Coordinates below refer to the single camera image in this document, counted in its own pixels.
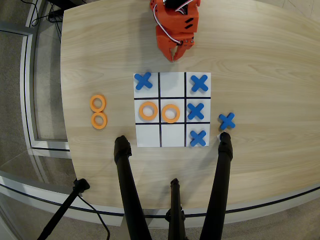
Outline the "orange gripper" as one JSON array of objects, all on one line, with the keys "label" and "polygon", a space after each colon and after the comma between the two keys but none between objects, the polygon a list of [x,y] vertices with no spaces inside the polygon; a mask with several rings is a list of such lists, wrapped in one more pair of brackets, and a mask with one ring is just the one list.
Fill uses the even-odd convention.
[{"label": "orange gripper", "polygon": [[194,46],[193,37],[199,23],[197,7],[156,7],[155,21],[157,46],[170,62],[173,61],[172,49],[176,45],[174,61]]}]

